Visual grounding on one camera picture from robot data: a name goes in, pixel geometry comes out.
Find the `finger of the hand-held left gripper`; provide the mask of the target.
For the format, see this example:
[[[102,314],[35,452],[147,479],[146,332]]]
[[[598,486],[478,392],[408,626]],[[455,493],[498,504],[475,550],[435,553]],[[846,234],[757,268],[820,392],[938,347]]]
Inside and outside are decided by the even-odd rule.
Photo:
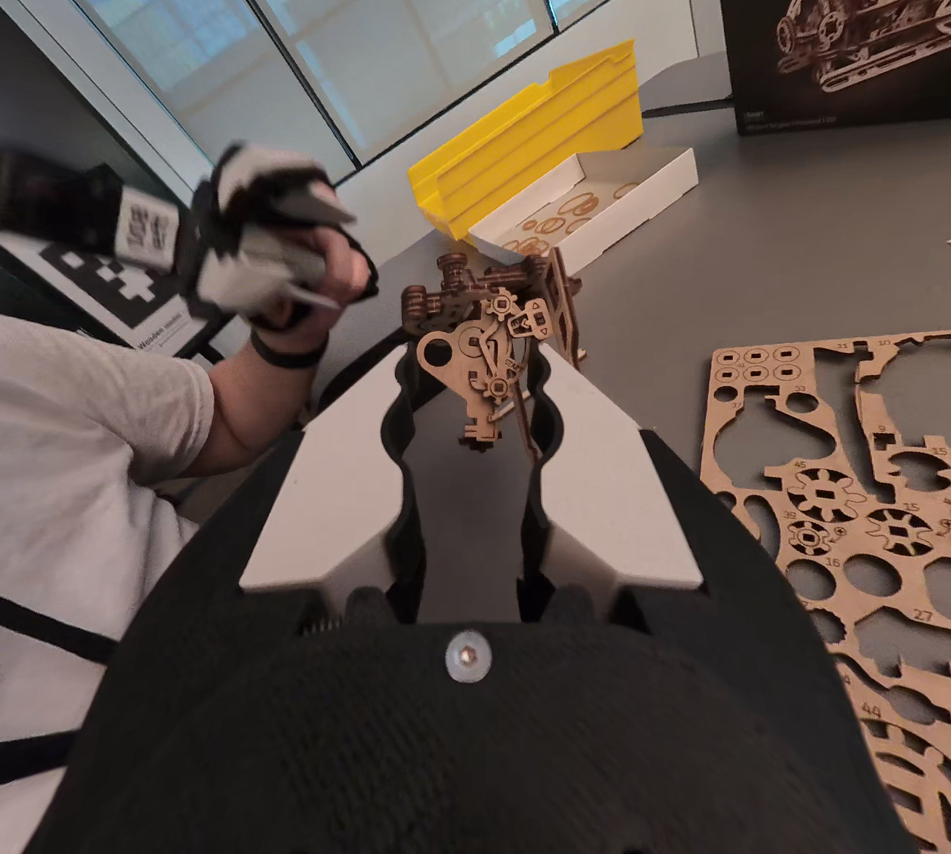
[[[246,144],[229,148],[218,162],[216,201],[232,226],[348,227],[357,221],[313,158]]]
[[[199,275],[199,299],[224,312],[257,314],[288,300],[339,310],[317,293],[326,265],[312,250],[277,236],[244,236],[237,253],[208,253]]]

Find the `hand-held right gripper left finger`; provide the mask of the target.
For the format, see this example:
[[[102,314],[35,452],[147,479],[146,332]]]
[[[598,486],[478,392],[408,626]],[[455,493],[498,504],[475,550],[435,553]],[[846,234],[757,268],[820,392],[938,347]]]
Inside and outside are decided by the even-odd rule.
[[[303,432],[239,586],[317,591],[340,617],[375,587],[402,623],[417,620],[426,551],[404,456],[416,427],[418,366],[400,345]]]

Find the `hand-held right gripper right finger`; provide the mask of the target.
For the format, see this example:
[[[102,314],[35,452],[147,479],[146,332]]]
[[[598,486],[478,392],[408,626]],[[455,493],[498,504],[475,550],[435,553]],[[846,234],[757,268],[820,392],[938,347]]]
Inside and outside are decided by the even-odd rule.
[[[564,587],[584,590],[599,617],[629,587],[701,588],[638,423],[550,346],[531,353],[528,386],[538,459],[521,525],[521,620],[540,621]]]

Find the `wooden mechanical model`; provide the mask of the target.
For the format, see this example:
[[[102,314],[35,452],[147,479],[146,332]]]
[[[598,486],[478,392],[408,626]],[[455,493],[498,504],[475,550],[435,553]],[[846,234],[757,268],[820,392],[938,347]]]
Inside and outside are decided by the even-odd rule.
[[[401,295],[404,331],[416,342],[420,367],[460,396],[469,422],[460,443],[485,452],[501,439],[500,420],[517,417],[531,461],[538,451],[529,431],[522,388],[532,353],[554,340],[575,368],[586,356],[579,344],[571,276],[559,247],[546,256],[491,266],[477,276],[464,253],[440,256],[440,289],[410,285]]]

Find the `wooden cut-out part sheet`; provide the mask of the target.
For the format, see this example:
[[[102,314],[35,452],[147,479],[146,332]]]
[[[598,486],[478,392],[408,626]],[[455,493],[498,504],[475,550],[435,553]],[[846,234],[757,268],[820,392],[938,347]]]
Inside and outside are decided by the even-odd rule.
[[[907,441],[872,385],[901,356],[946,340],[947,329],[718,348],[700,459],[701,480],[755,539],[765,530],[756,508],[777,527],[786,576],[810,565],[830,580],[822,598],[796,594],[831,631],[826,649],[873,765],[921,852],[949,852],[949,658],[926,669],[899,649],[882,661],[862,652],[859,631],[891,616],[949,633],[926,581],[949,562],[949,440]],[[830,452],[766,466],[763,484],[735,483],[716,446],[755,392],[779,419],[830,439]]]

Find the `person's left forearm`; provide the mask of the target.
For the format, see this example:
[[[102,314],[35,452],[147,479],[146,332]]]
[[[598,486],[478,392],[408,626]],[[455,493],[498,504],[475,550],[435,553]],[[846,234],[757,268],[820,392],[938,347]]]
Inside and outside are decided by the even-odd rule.
[[[317,372],[310,364],[284,368],[260,354],[251,341],[210,372],[210,429],[181,479],[214,477],[253,464],[297,421]]]

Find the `black model kit box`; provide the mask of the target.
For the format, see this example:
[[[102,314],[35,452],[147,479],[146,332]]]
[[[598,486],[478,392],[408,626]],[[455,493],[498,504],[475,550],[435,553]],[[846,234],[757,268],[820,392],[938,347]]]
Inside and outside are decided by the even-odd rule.
[[[720,0],[742,136],[948,119],[950,0]]]

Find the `person's left hand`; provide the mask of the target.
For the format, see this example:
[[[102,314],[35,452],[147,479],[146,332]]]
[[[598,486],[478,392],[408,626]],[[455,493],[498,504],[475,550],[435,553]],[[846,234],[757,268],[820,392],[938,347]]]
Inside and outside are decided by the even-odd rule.
[[[288,299],[279,298],[261,313],[261,320],[267,324],[267,328],[254,326],[254,331],[263,336],[264,344],[278,353],[313,352],[326,344],[331,330],[346,308],[365,292],[370,279],[368,261],[334,228],[278,226],[273,228],[272,232],[323,257],[325,274],[314,291],[333,301],[336,307],[329,309],[312,306],[306,318],[293,328],[288,328],[287,324],[293,317],[294,304]]]

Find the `framed black-white marker poster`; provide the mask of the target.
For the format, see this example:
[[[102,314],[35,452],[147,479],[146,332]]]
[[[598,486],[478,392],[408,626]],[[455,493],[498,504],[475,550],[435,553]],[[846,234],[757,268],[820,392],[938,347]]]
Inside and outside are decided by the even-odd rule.
[[[64,301],[94,335],[163,356],[188,357],[230,316],[193,316],[174,277],[54,243],[2,234],[2,267]]]

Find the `black wristband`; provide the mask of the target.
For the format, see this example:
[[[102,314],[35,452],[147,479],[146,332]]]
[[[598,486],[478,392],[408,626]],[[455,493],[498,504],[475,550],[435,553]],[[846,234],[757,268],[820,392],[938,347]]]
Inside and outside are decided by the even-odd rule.
[[[264,341],[261,334],[251,332],[251,347],[258,357],[270,367],[285,371],[305,371],[316,369],[323,359],[329,337],[325,337],[320,346],[305,352],[286,352],[276,350]]]

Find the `yellow plastic bin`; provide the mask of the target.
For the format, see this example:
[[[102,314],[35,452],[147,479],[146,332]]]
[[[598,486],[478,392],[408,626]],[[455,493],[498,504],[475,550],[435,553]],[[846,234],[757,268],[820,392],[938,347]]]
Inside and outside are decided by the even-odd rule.
[[[635,41],[550,72],[415,163],[422,216],[455,240],[577,153],[622,149],[643,133]]]

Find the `pile of rubber bands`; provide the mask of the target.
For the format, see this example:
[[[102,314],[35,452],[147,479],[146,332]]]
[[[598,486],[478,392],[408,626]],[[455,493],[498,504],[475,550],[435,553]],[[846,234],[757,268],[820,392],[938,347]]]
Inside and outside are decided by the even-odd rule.
[[[592,218],[635,191],[640,182],[580,183],[561,198],[518,220],[497,239],[498,245],[521,256],[546,256]]]

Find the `white cardboard tray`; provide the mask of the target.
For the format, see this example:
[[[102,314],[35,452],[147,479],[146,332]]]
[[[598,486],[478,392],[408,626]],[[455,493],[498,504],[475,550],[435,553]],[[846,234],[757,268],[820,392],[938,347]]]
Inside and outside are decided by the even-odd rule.
[[[486,257],[515,263],[521,255],[501,248],[499,236],[578,184],[597,182],[641,185],[551,248],[560,252],[571,276],[696,187],[694,152],[689,147],[647,147],[638,140],[625,149],[572,155],[482,218],[469,230],[467,241]]]

